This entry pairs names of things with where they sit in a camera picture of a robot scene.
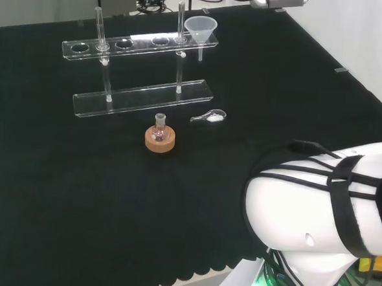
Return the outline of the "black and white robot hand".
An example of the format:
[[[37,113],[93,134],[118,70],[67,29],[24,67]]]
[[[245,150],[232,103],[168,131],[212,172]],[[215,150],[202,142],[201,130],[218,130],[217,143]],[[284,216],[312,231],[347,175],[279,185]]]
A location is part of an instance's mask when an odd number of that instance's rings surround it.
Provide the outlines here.
[[[250,5],[253,8],[291,8],[304,6],[311,0],[252,0]]]

